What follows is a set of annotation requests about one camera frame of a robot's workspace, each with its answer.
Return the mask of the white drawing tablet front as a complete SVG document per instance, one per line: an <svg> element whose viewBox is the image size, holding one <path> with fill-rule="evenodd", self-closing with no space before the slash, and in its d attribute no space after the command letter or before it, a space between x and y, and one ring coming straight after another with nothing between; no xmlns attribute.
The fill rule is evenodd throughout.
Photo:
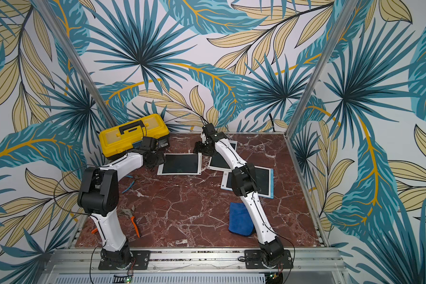
<svg viewBox="0 0 426 284"><path fill-rule="evenodd" d="M226 154L228 158L233 158L236 160L234 153L232 151L236 151L238 142L237 141L229 141L229 145L224 145L222 141L219 141L217 144L222 145L223 148L226 150ZM210 158L208 169L211 170L218 170L218 171L224 171L224 172L230 172L232 171L232 168L229 166L227 161L224 159L221 153L215 153L213 157Z"/></svg>

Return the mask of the white drawing tablet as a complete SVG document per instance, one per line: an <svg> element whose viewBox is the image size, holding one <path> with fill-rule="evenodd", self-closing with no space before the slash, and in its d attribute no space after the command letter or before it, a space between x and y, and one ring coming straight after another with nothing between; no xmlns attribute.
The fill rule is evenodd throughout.
<svg viewBox="0 0 426 284"><path fill-rule="evenodd" d="M234 153L232 151L236 151L238 142L237 141L229 141L229 145L224 145L222 141L219 141L217 144L222 145L223 148L226 150L226 154L228 158L233 158L236 160ZM218 170L218 171L224 171L224 172L230 172L232 171L232 168L229 166L227 161L224 159L221 153L215 153L213 157L210 158L208 169L211 170Z"/></svg>
<svg viewBox="0 0 426 284"><path fill-rule="evenodd" d="M202 155L200 153L167 153L166 161L158 167L157 174L164 175L200 175Z"/></svg>

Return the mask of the blue microfiber cloth black trim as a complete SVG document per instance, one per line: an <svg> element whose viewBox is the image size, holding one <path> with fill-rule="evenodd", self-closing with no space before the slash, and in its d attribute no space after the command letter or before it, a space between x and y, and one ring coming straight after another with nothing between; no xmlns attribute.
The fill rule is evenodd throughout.
<svg viewBox="0 0 426 284"><path fill-rule="evenodd" d="M228 230L243 237L250 237L255 232L251 216L243 203L230 203Z"/></svg>

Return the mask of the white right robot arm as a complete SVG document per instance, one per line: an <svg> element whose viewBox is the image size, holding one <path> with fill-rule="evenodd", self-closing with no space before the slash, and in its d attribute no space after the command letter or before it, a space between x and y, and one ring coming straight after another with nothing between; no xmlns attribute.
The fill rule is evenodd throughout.
<svg viewBox="0 0 426 284"><path fill-rule="evenodd" d="M194 153L214 156L218 153L231 169L231 188L245 205L250 214L260 247L260 259L265 267L273 268L284 259L293 262L295 254L287 254L282 243L283 236L276 233L270 225L258 196L255 166L247 163L232 148L223 132L218 132L213 124L202 127L201 141L195 143Z"/></svg>

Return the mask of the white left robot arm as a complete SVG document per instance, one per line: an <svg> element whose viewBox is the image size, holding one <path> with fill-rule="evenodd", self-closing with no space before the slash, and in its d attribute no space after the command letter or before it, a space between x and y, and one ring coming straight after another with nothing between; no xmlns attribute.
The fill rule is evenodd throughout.
<svg viewBox="0 0 426 284"><path fill-rule="evenodd" d="M114 155L111 163L84 171L78 205L93 219L101 237L100 270L129 269L134 262L118 219L119 181L142 166L151 169L164 164L162 149L168 145L169 135L143 137L132 149Z"/></svg>

